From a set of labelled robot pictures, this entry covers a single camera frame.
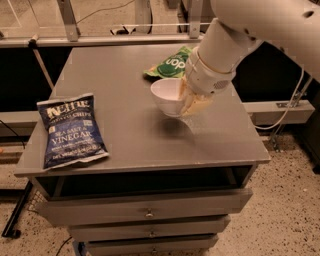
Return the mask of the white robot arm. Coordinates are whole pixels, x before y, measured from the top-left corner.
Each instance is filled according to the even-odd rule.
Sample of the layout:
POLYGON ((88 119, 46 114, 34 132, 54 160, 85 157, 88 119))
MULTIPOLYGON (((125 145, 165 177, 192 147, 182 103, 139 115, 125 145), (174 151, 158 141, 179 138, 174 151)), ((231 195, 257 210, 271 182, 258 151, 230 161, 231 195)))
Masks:
POLYGON ((320 6, 310 0, 211 0, 215 18, 192 50, 182 78, 181 113, 209 105, 240 62, 266 41, 320 80, 320 6))

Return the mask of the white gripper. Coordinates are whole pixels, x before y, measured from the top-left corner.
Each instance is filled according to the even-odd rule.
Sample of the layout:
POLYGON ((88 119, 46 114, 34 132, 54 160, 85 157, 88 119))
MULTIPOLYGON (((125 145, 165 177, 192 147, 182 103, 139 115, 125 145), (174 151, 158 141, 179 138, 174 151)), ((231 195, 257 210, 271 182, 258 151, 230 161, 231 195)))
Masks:
POLYGON ((195 47, 186 62, 185 76, 180 81, 179 100, 183 99, 181 115, 193 115, 207 108, 213 98, 206 96, 224 91, 235 75, 235 71, 221 73, 209 67, 200 58, 198 47, 195 47), (184 95, 187 85, 196 94, 184 95))

